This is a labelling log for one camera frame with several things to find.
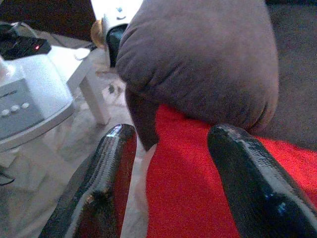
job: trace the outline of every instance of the cable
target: cable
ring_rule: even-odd
[[[32,27],[30,27],[28,24],[26,24],[25,22],[21,22],[21,21],[18,21],[18,22],[13,22],[11,23],[11,26],[13,26],[14,28],[15,27],[19,27],[19,26],[24,26],[26,27],[33,35],[34,37],[36,38],[39,38],[38,34],[33,30]],[[66,48],[73,48],[73,49],[78,49],[78,48],[87,48],[87,49],[90,49],[90,50],[94,50],[96,48],[95,44],[93,44],[92,42],[87,42],[85,44],[79,44],[75,47],[68,47],[67,45],[65,45],[58,37],[56,37],[56,35],[54,33],[50,33],[48,32],[49,35],[54,39],[56,40],[61,46],[63,47],[66,47]]]
[[[20,21],[11,23],[11,26],[13,26],[13,27],[19,26],[19,25],[26,27],[34,35],[34,37],[36,37],[36,38],[39,37],[38,34],[36,34],[36,32],[28,24],[26,24],[24,22],[20,22]]]

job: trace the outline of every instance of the floor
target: floor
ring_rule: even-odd
[[[273,6],[269,12],[272,16],[274,30],[276,35],[288,25],[295,25],[296,22],[309,22],[307,17],[313,18],[314,10],[311,7],[299,6],[294,8],[290,6]],[[67,47],[80,47],[89,44],[89,42],[78,41],[62,36],[53,36],[49,33],[39,32],[43,38],[49,39],[53,45],[64,45]],[[277,37],[278,45],[284,41],[283,37]],[[132,124],[126,102],[124,99],[125,85],[113,70],[110,70],[106,53],[97,50],[94,61],[96,71],[96,82],[100,84],[105,97],[111,119],[107,125],[96,124],[94,117],[89,111],[88,105],[83,99],[80,90],[75,93],[76,112],[64,121],[60,126],[49,131],[45,135],[47,144],[53,147],[60,156],[78,166],[96,147],[99,139],[114,125],[118,123]],[[146,235],[147,221],[135,207],[133,188],[138,179],[140,161],[144,155],[144,150],[138,143],[137,157],[134,164],[131,189],[127,204],[126,217],[122,231],[122,238],[142,238]]]

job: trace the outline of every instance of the button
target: button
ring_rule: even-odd
[[[2,112],[1,112],[1,116],[3,117],[7,117],[8,115],[10,115],[10,111],[8,109],[4,109]]]
[[[30,106],[29,103],[23,103],[23,104],[22,104],[22,108],[23,108],[23,109],[27,109],[29,106]]]
[[[11,107],[11,112],[15,113],[17,112],[18,110],[20,110],[20,106],[19,105],[14,105]]]

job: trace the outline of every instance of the red blanket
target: red blanket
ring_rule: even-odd
[[[148,238],[239,238],[207,148],[210,125],[161,106],[146,193]],[[317,206],[317,152],[257,137]]]

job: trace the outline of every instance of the gray cushion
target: gray cushion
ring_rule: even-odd
[[[317,6],[274,6],[280,66],[279,99],[258,135],[317,151]]]
[[[276,48],[262,0],[145,0],[116,68],[131,91],[211,124],[257,131],[276,107]]]

